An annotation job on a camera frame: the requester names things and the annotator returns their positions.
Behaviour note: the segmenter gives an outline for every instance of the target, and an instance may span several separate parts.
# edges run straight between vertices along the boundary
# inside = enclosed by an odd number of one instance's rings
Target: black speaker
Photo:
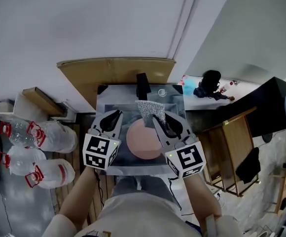
[[[286,129],[286,81],[273,77],[253,92],[220,109],[219,120],[228,120],[257,107],[248,114],[252,137]]]

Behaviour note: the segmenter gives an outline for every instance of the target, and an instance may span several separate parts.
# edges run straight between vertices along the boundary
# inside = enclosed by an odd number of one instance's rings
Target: black and white marker cube
[[[117,156],[120,143],[120,140],[86,133],[83,145],[84,165],[106,170]]]
[[[166,163],[179,178],[199,173],[206,165],[200,141],[167,152],[165,157]]]

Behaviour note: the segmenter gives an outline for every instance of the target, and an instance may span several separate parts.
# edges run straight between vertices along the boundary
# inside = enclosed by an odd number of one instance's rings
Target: plastic water bottle
[[[20,119],[10,123],[1,122],[0,134],[7,135],[15,146],[37,148],[34,137],[27,133],[28,127],[29,123]]]
[[[36,185],[44,189],[53,189],[74,180],[75,171],[64,159],[41,160],[35,163],[35,171],[26,175],[26,181],[32,188]]]
[[[46,121],[35,124],[30,123],[35,146],[44,151],[70,153],[78,144],[76,133],[68,126],[56,121]]]
[[[35,170],[35,163],[45,160],[45,154],[35,148],[12,146],[8,153],[0,152],[0,162],[9,168],[11,174],[25,176]]]

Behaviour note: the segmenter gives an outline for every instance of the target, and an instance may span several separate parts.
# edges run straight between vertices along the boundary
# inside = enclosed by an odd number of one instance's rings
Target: wooden floor
[[[78,140],[79,140],[79,133],[80,133],[79,125],[73,125],[71,126],[71,128],[76,132]],[[74,184],[77,182],[78,178],[80,177],[82,170],[80,169],[80,157],[79,157],[80,148],[79,146],[80,145],[78,145],[71,154],[60,154],[60,153],[53,152],[53,157],[52,157],[53,159],[62,158],[62,159],[67,160],[73,166],[75,170],[75,178],[73,182],[71,182],[68,185],[51,190],[51,197],[52,197],[52,203],[53,203],[55,214],[59,213],[64,199],[69,194],[69,192],[72,190]],[[114,185],[115,185],[114,176],[100,176],[100,187],[103,190],[103,203],[105,203],[105,201],[110,197],[110,194],[112,192]],[[100,212],[102,211],[102,209],[103,209],[103,206],[101,204],[100,191],[98,187],[96,187],[95,194],[93,197],[93,202],[89,208],[89,214],[88,214],[87,220],[84,223],[84,227],[94,223],[97,217],[99,216]]]

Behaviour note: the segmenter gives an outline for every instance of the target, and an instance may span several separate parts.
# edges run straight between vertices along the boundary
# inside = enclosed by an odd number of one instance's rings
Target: black cloth
[[[255,175],[260,172],[259,148],[253,148],[246,159],[238,166],[235,173],[244,182],[252,181]]]

